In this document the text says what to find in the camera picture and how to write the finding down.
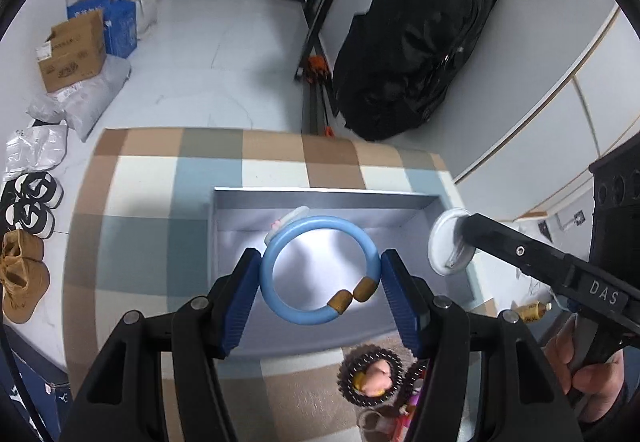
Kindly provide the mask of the person's right hand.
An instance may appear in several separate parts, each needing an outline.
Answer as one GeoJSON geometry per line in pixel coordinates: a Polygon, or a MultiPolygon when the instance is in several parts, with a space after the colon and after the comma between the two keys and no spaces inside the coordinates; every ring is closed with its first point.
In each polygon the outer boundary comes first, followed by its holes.
{"type": "Polygon", "coordinates": [[[572,372],[574,360],[575,315],[570,315],[560,331],[544,347],[552,370],[564,393],[575,389],[588,400],[579,418],[587,424],[603,419],[616,404],[625,382],[624,351],[618,350],[608,362],[584,366],[572,372]]]}

